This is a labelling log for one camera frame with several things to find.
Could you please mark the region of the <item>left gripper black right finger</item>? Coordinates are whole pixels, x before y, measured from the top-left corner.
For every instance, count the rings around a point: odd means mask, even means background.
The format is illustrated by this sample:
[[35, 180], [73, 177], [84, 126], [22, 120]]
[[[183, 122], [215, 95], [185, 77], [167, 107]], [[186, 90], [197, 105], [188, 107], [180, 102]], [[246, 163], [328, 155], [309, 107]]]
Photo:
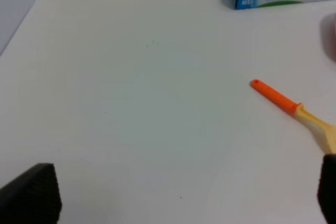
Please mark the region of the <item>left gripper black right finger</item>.
[[326, 222], [335, 224], [335, 154], [323, 158], [317, 198]]

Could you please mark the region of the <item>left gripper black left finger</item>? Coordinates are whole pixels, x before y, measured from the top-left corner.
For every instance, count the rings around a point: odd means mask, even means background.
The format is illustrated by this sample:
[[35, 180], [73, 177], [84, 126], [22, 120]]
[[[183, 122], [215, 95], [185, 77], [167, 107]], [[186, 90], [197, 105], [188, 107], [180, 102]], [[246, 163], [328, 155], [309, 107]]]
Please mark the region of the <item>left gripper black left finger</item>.
[[38, 163], [1, 187], [1, 223], [58, 223], [61, 210], [52, 163]]

